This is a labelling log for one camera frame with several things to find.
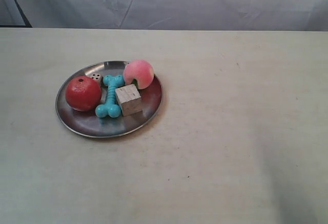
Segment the pale wooden cube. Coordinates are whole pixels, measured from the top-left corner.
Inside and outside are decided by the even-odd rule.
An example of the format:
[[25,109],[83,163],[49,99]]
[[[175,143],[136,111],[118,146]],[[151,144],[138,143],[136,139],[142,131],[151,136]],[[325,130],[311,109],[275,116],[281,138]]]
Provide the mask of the pale wooden cube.
[[134,84],[115,89],[115,94],[123,116],[142,111],[141,95]]

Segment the pink peach toy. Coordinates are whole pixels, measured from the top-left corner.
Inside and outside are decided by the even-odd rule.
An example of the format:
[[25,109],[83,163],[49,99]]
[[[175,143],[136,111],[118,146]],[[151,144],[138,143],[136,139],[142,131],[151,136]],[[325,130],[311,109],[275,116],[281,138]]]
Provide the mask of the pink peach toy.
[[126,85],[135,84],[138,89],[142,90],[153,81],[153,67],[146,60],[134,60],[126,65],[123,77]]

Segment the teal bone toy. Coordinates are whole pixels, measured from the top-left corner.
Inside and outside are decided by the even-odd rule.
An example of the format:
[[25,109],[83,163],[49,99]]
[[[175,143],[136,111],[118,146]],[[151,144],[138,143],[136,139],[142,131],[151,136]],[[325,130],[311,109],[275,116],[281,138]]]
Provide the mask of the teal bone toy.
[[99,118],[106,116],[117,118],[121,114],[121,108],[117,104],[115,90],[125,85],[124,77],[122,75],[106,75],[102,82],[107,87],[107,95],[105,103],[96,107],[95,114]]

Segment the small white die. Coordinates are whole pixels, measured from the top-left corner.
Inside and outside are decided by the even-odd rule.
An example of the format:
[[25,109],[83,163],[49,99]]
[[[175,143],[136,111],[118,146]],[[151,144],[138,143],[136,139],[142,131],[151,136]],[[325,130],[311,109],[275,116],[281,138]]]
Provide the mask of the small white die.
[[100,87],[102,86],[103,76],[100,73],[91,73],[89,77],[96,81]]

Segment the red apple toy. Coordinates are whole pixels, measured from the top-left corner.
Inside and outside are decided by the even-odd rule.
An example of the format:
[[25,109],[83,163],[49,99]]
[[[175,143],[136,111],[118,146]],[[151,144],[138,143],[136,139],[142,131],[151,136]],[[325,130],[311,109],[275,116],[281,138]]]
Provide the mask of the red apple toy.
[[88,76],[78,76],[70,80],[65,92],[68,105],[81,112],[95,109],[101,96],[99,83]]

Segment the large round metal plate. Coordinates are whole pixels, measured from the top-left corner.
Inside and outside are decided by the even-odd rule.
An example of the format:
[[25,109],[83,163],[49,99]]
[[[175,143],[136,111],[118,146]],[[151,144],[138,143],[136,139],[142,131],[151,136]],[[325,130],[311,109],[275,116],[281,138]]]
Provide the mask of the large round metal plate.
[[119,75],[123,73],[128,63],[128,61],[122,60],[95,63],[78,70],[64,81],[55,101],[56,113],[63,125],[70,131],[84,137],[112,138],[134,132],[149,123],[160,109],[163,100],[163,88],[156,75],[150,86],[140,91],[142,111],[130,116],[98,118],[95,111],[79,112],[73,110],[66,102],[66,88],[73,78],[93,73]]

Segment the white backdrop cloth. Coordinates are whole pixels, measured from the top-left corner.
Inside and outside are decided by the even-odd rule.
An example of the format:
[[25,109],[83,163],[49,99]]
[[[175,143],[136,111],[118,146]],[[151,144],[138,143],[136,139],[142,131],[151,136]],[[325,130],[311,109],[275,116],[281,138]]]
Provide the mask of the white backdrop cloth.
[[327,30],[327,0],[1,0],[1,24],[34,28]]

